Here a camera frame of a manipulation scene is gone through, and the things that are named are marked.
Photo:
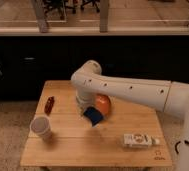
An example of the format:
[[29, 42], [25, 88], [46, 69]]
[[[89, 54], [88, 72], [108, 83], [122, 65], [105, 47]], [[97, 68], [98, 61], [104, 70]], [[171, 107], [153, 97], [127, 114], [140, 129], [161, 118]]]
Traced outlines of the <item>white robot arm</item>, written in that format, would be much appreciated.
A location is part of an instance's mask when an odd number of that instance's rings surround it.
[[176, 171], [189, 171], [189, 84], [175, 81], [109, 77], [100, 64], [88, 60], [71, 76], [82, 110], [92, 106], [97, 93], [129, 100], [184, 120]]

